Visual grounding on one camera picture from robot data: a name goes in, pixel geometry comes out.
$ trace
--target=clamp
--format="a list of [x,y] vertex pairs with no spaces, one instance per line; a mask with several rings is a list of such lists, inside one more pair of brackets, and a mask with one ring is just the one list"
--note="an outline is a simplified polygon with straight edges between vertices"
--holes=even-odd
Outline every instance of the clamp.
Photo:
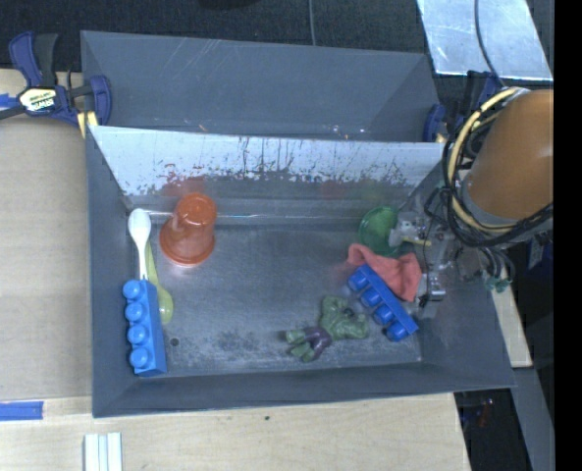
[[107,124],[112,111],[109,81],[104,76],[93,76],[89,84],[65,88],[58,85],[53,72],[53,50],[58,35],[36,35],[25,31],[9,44],[9,54],[14,65],[26,80],[26,88],[7,108],[0,109],[0,121],[20,114],[30,117],[50,117],[76,128],[84,129],[84,113],[75,106],[75,98],[93,95],[93,113],[97,124]]

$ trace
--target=gray bin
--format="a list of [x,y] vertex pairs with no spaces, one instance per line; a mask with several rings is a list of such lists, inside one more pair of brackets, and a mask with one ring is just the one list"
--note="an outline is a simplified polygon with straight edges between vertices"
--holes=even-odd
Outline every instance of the gray bin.
[[[401,342],[370,323],[368,339],[303,364],[283,338],[316,324],[327,294],[363,312],[344,262],[362,216],[436,184],[441,148],[419,142],[437,101],[424,56],[95,32],[82,45],[84,75],[114,95],[110,125],[86,139],[95,417],[513,385],[490,295],[451,273],[436,316]],[[193,190],[217,203],[217,240],[183,269],[157,235]],[[134,207],[152,212],[175,299],[168,373],[154,378],[127,361]]]

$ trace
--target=yellow-green object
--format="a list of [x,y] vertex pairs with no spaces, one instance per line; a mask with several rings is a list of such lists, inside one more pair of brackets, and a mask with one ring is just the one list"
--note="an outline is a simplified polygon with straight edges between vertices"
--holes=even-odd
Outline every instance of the yellow-green object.
[[157,288],[157,302],[160,307],[160,319],[162,320],[162,324],[166,325],[171,322],[171,319],[173,319],[173,297],[171,297],[171,294],[160,285],[157,271],[155,270],[155,261],[153,260],[153,251],[151,250],[150,242],[146,244],[144,258],[146,260],[146,273],[149,282]]
[[360,222],[360,227],[358,228],[360,243],[378,255],[393,255],[396,249],[389,246],[389,234],[396,225],[396,209],[388,206],[374,208]]

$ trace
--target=orange object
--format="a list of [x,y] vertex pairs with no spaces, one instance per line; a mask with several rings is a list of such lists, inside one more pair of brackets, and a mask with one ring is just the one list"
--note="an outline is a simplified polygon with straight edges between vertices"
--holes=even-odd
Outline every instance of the orange object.
[[406,253],[397,259],[387,258],[375,254],[363,244],[354,243],[349,246],[347,262],[356,267],[366,263],[398,298],[407,302],[415,299],[422,274],[414,253]]
[[162,252],[185,267],[201,263],[214,249],[216,214],[216,203],[207,195],[193,192],[182,197],[160,231]]

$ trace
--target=green toy figure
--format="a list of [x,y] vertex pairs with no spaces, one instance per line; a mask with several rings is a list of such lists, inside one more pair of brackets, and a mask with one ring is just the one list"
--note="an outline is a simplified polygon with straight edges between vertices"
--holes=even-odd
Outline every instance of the green toy figure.
[[319,326],[290,330],[287,342],[292,345],[291,354],[307,363],[317,359],[333,341],[366,339],[367,333],[364,314],[356,314],[345,298],[326,296],[321,302]]

